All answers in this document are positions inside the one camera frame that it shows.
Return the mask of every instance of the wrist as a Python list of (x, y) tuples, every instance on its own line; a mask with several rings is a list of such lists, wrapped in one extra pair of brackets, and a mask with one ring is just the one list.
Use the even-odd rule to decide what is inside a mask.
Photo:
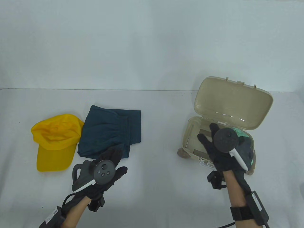
[(85, 197), (82, 199), (82, 201), (83, 201), (84, 203), (89, 204), (92, 200), (91, 200), (89, 197), (85, 196)]

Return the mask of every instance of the white label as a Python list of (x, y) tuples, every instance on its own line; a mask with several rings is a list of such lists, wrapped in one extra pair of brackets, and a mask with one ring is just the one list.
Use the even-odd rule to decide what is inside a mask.
[(49, 221), (54, 217), (54, 215), (58, 212), (57, 208), (45, 219), (45, 224), (47, 225)]
[(261, 207), (261, 205), (260, 205), (259, 201), (257, 200), (257, 197), (255, 196), (254, 193), (252, 194), (252, 198), (253, 198), (253, 200), (255, 201), (255, 204), (257, 205), (259, 211), (261, 211), (261, 210), (262, 210), (262, 207)]

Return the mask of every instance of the wrist strap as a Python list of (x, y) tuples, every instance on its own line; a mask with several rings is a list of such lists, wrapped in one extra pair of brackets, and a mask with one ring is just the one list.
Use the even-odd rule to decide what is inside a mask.
[(242, 221), (253, 219), (253, 215), (248, 206), (246, 207), (230, 207), (232, 218), (234, 221)]

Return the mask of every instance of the white wall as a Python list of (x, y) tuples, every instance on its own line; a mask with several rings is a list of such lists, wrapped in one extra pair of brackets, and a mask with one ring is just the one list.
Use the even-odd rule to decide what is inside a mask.
[(299, 1), (0, 1), (0, 88), (294, 91), (303, 57)]

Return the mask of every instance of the folded cloth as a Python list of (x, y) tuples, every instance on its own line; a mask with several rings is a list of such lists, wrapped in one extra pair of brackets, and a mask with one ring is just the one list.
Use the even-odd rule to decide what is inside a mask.
[(103, 109), (92, 105), (82, 129), (78, 154), (97, 159), (109, 147), (123, 144), (122, 158), (127, 158), (130, 145), (139, 143), (140, 138), (140, 111)]

